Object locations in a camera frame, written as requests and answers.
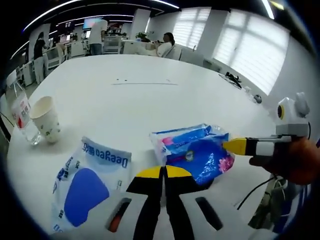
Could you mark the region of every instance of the ceiling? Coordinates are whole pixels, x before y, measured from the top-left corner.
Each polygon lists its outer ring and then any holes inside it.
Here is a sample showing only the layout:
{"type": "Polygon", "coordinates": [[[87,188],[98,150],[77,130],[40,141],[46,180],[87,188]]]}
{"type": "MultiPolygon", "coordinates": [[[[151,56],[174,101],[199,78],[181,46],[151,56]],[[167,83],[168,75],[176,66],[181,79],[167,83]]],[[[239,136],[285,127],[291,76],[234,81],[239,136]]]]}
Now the ceiling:
{"type": "MultiPolygon", "coordinates": [[[[29,0],[29,1],[8,1],[9,10],[14,10],[14,15],[16,16],[14,23],[4,26],[4,29],[9,33],[10,43],[5,48],[5,56],[11,56],[17,48],[19,48],[23,43],[25,43],[29,34],[33,29],[38,27],[43,23],[51,23],[51,30],[54,31],[56,24],[67,21],[70,19],[83,18],[87,16],[95,15],[106,15],[106,14],[120,14],[120,15],[134,15],[137,8],[146,8],[151,10],[151,17],[160,14],[166,14],[171,12],[179,11],[171,6],[151,1],[151,0],[80,0],[73,2],[71,4],[60,7],[59,9],[50,12],[40,20],[36,21],[31,25],[25,32],[22,30],[36,17],[46,12],[47,10],[69,2],[70,0],[29,0]]],[[[182,8],[191,7],[212,7],[217,10],[229,10],[229,9],[240,9],[252,13],[259,14],[264,17],[268,17],[267,11],[265,10],[261,0],[165,0],[171,4],[179,6],[182,8]]],[[[312,0],[304,0],[300,5],[292,4],[292,9],[295,9],[301,18],[305,21],[306,25],[313,33],[319,34],[319,26],[316,25],[318,21],[315,17],[319,10],[319,4],[315,3],[316,6],[310,5],[312,0]]],[[[300,31],[296,26],[295,22],[292,20],[290,12],[285,10],[281,11],[272,6],[272,11],[275,16],[275,21],[291,31],[291,35],[295,37],[299,42],[301,42],[310,52],[313,51],[308,39],[305,34],[300,31]]],[[[8,22],[8,19],[4,16],[2,22],[8,22]]],[[[111,20],[132,20],[132,17],[119,17],[113,16],[111,20]]],[[[75,22],[83,23],[83,20],[78,20],[75,22]]],[[[319,36],[315,35],[313,37],[317,43],[319,43],[319,36]]]]}

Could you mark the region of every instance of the cable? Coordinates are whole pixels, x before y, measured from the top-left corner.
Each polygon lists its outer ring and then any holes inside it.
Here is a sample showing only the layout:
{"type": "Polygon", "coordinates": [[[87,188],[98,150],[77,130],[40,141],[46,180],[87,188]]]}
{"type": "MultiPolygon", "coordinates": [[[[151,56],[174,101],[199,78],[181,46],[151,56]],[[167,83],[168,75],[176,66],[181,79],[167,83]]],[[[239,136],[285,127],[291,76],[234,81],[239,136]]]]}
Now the cable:
{"type": "Polygon", "coordinates": [[[308,125],[309,125],[309,137],[308,137],[308,139],[310,139],[310,136],[311,136],[311,124],[310,124],[309,121],[308,121],[308,125]]]}
{"type": "Polygon", "coordinates": [[[264,182],[260,183],[258,186],[256,186],[254,189],[252,189],[252,190],[247,194],[247,196],[245,196],[245,198],[242,200],[242,202],[240,203],[240,205],[239,205],[236,209],[239,210],[239,209],[242,207],[242,205],[245,203],[245,201],[248,199],[248,197],[249,197],[257,188],[261,187],[262,185],[270,182],[271,180],[273,180],[273,179],[275,179],[275,178],[276,178],[275,176],[272,177],[272,178],[269,178],[267,181],[264,181],[264,182]]]}
{"type": "Polygon", "coordinates": [[[15,125],[13,125],[13,123],[6,117],[6,115],[4,115],[2,112],[0,112],[0,114],[5,117],[5,119],[11,124],[12,127],[15,127],[15,125]]]}

